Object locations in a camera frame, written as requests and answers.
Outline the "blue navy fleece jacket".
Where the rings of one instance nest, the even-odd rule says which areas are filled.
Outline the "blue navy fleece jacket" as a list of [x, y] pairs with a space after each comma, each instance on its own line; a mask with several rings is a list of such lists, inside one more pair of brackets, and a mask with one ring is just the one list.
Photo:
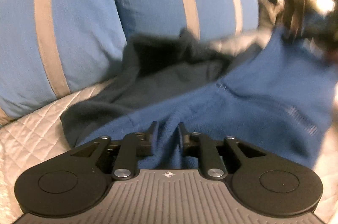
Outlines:
[[283, 158], [313, 167], [331, 125], [337, 70], [305, 48], [288, 48], [275, 31], [256, 57], [215, 83], [126, 114], [95, 130], [64, 122], [71, 147], [103, 135], [113, 140], [145, 131], [152, 122], [155, 153], [141, 168], [193, 168], [182, 158], [178, 125], [222, 140], [232, 135]]

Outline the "white quilted bed cover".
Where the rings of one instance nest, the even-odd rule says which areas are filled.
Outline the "white quilted bed cover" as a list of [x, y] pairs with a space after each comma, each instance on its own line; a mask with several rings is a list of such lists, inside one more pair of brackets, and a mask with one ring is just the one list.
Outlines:
[[71, 105], [97, 95], [109, 83], [72, 93], [1, 128], [1, 223], [13, 223], [22, 215], [14, 196], [19, 175], [69, 150], [61, 114]]

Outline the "blue striped pillow left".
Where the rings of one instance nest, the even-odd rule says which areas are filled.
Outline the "blue striped pillow left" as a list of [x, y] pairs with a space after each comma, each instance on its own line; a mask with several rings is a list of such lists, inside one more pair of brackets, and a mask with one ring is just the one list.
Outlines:
[[1, 125], [113, 77], [125, 44], [114, 0], [1, 0]]

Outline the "black bag with red piping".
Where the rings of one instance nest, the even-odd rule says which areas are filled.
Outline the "black bag with red piping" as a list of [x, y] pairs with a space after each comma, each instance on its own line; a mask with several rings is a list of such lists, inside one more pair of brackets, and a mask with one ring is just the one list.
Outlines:
[[324, 57], [337, 62], [337, 5], [322, 6], [320, 0], [258, 0], [259, 24], [282, 26], [288, 44], [307, 40]]

